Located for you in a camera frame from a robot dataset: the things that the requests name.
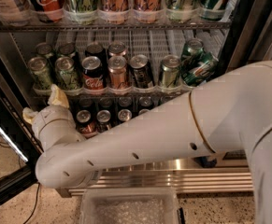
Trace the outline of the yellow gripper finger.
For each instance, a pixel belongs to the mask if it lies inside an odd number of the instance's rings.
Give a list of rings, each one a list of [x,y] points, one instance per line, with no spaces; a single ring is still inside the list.
[[[69,102],[68,102],[66,94],[55,84],[52,84],[50,89],[51,89],[51,95],[48,100],[48,104],[68,108]]]
[[[29,107],[25,107],[22,111],[22,117],[23,119],[29,123],[29,124],[32,124],[36,115],[38,114],[37,111],[34,111],[32,110],[31,108]]]

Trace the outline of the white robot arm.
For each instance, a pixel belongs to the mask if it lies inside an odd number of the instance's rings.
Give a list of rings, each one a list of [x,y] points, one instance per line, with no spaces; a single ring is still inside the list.
[[[38,112],[32,129],[44,148],[36,178],[53,189],[87,184],[106,168],[244,150],[256,223],[272,224],[272,61],[245,65],[90,139],[59,105]]]

